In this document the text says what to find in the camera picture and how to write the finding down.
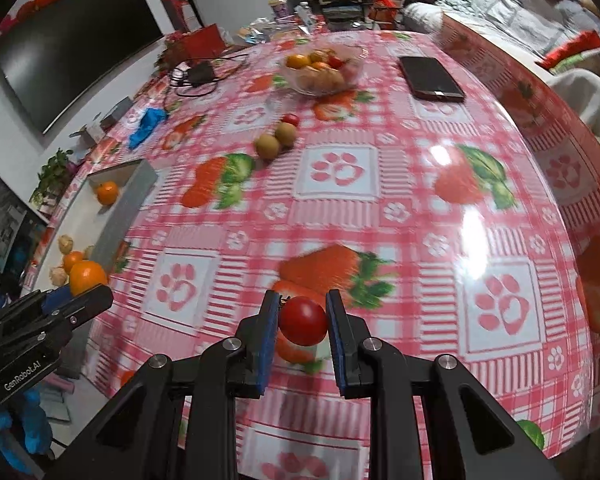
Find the left hand blue glove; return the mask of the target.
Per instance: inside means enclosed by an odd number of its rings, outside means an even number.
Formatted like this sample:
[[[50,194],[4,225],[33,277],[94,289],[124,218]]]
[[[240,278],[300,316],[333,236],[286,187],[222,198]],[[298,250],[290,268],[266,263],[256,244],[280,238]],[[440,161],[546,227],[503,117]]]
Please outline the left hand blue glove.
[[[50,452],[52,437],[38,388],[17,393],[0,406],[0,452],[18,474],[34,475],[30,467],[33,456],[45,458]]]

